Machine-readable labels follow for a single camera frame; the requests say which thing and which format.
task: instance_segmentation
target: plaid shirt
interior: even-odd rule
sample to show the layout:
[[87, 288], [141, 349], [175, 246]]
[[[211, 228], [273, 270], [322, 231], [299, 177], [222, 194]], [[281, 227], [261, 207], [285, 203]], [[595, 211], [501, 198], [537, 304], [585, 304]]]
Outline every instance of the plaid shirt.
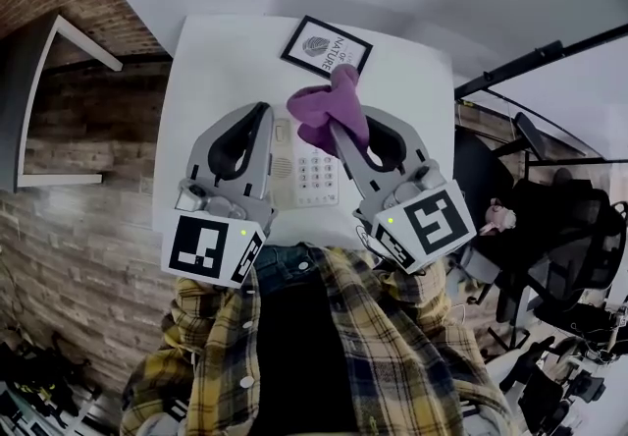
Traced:
[[[411, 276], [382, 265], [373, 269], [368, 252], [313, 252], [344, 348], [361, 434], [461, 435], [462, 407], [469, 403], [490, 409], [506, 432], [514, 432], [473, 333], [447, 319], [442, 261], [427, 275]], [[164, 318], [165, 345], [137, 368], [126, 389], [121, 434], [135, 434], [173, 398], [189, 398], [188, 435], [247, 434], [266, 381], [256, 353], [260, 311], [254, 270], [240, 290], [179, 279]], [[253, 325], [244, 329], [247, 321]], [[240, 385], [245, 377], [252, 385]]]

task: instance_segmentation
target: purple cloth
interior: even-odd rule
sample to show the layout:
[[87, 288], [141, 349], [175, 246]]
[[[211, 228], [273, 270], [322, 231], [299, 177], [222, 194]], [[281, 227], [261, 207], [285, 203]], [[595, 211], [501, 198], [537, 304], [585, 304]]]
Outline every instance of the purple cloth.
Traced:
[[337, 120], [355, 136], [364, 149], [369, 144], [369, 127], [355, 93], [359, 74], [349, 64], [332, 71], [331, 85], [307, 86], [288, 100], [288, 110], [301, 122], [298, 134], [306, 142], [336, 155], [329, 122]]

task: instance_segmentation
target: white metal frame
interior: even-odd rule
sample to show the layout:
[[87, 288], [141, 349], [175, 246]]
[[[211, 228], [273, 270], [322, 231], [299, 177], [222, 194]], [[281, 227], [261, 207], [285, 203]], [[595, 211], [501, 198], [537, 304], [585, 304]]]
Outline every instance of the white metal frame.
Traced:
[[97, 59], [108, 68], [114, 71], [120, 71], [123, 64], [116, 59], [113, 55], [102, 48], [98, 43], [92, 40], [89, 36], [84, 34], [78, 28], [70, 24], [63, 17], [57, 16], [55, 23], [50, 29], [50, 34], [46, 40], [46, 44], [39, 58], [37, 64], [37, 70], [30, 86], [30, 93], [28, 94], [28, 104], [26, 105], [26, 112], [24, 116], [24, 123], [22, 125], [22, 138], [20, 140], [20, 155], [18, 160], [18, 188], [21, 187], [45, 187], [52, 185], [85, 185], [102, 183], [102, 175], [100, 174], [24, 174], [24, 161], [26, 155], [26, 137], [28, 135], [28, 125], [30, 124], [30, 115], [32, 113], [32, 103], [35, 99], [37, 92], [37, 86], [39, 85], [39, 78], [43, 70], [43, 65], [46, 62], [46, 57], [50, 51], [52, 40], [56, 36], [57, 32], [71, 41], [78, 48], [88, 53], [94, 59]]

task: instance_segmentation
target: black picture frame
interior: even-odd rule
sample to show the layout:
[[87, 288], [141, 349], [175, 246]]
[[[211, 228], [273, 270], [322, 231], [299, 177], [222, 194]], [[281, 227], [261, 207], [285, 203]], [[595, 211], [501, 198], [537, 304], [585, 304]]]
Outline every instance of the black picture frame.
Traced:
[[329, 79], [331, 76], [331, 73], [328, 71], [325, 71], [322, 68], [318, 68], [312, 64], [306, 63], [305, 61], [302, 61], [301, 59], [298, 59], [296, 57], [293, 57], [290, 55], [290, 51], [292, 50], [292, 48], [294, 48], [294, 44], [296, 43], [296, 41], [299, 39], [299, 37], [301, 36], [301, 34], [303, 33], [303, 30], [305, 29], [305, 26], [307, 26], [308, 24], [313, 24], [315, 26], [319, 26], [322, 27], [324, 29], [330, 30], [332, 32], [335, 32], [337, 34], [339, 34], [340, 36], [351, 40], [355, 43], [357, 43], [358, 45], [361, 45], [364, 47], [364, 53], [362, 54], [362, 57], [360, 58], [360, 62], [358, 63], [356, 69], [358, 74], [362, 73], [362, 70], [364, 69], [364, 65], [366, 64], [367, 59], [369, 58], [369, 55], [371, 54], [371, 50], [373, 49], [373, 45], [371, 43], [368, 43], [366, 41], [364, 41], [363, 39], [358, 38], [357, 36], [354, 36], [353, 34], [350, 34], [348, 32], [345, 32], [341, 29], [338, 29], [337, 27], [334, 26], [330, 26], [327, 23], [324, 23], [323, 21], [319, 21], [318, 19], [314, 19], [311, 16], [305, 16], [301, 22], [299, 23], [298, 27], [296, 28], [296, 31], [292, 34], [292, 36], [290, 37], [290, 40], [288, 42], [288, 45], [286, 45], [286, 48], [284, 49], [284, 51], [282, 52], [281, 55], [281, 59], [283, 59], [284, 61], [288, 61], [289, 63], [294, 64], [295, 66], [298, 66], [299, 68], [303, 68], [304, 70], [310, 71], [312, 73], [314, 73], [315, 75], [318, 75], [319, 77], [323, 77], [325, 79]]

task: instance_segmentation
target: white table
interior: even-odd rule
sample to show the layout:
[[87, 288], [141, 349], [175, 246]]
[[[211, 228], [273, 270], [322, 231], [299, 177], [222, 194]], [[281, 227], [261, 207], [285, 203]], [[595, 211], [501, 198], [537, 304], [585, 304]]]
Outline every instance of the white table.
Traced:
[[[285, 104], [298, 89], [325, 83], [280, 60], [298, 19], [190, 16], [185, 20], [168, 82], [159, 127], [153, 193], [153, 229], [162, 231], [164, 211], [178, 197], [196, 138], [230, 111], [251, 102]], [[357, 27], [339, 26], [373, 44], [362, 72], [362, 104], [409, 122], [441, 164], [453, 167], [453, 80], [440, 51]], [[268, 243], [361, 247], [351, 216], [361, 196], [340, 171], [340, 204], [283, 211]]]

